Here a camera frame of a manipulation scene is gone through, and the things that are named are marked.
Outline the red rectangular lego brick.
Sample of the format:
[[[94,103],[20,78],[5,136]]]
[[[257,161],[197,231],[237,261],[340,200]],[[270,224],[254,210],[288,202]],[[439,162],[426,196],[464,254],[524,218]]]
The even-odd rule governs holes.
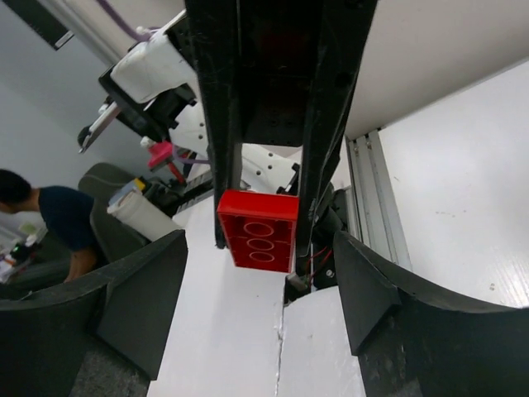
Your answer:
[[[228,189],[217,205],[235,266],[288,274],[298,220],[298,197]]]

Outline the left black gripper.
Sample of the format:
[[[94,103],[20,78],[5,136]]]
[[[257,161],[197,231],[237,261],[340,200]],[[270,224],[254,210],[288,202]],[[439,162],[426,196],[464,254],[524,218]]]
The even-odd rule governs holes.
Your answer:
[[[242,137],[261,145],[303,145],[297,257],[308,252],[319,203],[339,161],[377,5],[239,1],[240,115],[236,2],[185,3],[207,127],[214,207],[227,190],[240,187]]]

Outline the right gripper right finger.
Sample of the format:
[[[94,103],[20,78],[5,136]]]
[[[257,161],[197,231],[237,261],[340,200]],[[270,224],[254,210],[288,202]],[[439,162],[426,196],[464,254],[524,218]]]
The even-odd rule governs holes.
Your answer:
[[[368,396],[527,395],[527,309],[436,285],[345,232],[333,251]]]

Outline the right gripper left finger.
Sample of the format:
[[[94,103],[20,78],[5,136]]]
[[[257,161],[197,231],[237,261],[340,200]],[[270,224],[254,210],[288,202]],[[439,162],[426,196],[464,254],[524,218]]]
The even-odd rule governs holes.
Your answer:
[[[66,284],[1,302],[4,396],[144,395],[187,262],[184,231]]]

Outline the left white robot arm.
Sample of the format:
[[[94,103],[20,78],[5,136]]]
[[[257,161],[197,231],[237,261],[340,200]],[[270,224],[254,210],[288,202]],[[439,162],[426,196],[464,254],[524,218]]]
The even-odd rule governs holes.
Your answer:
[[[160,141],[201,105],[216,199],[246,144],[299,147],[296,252],[305,256],[338,161],[374,1],[188,1],[100,77],[127,126]]]

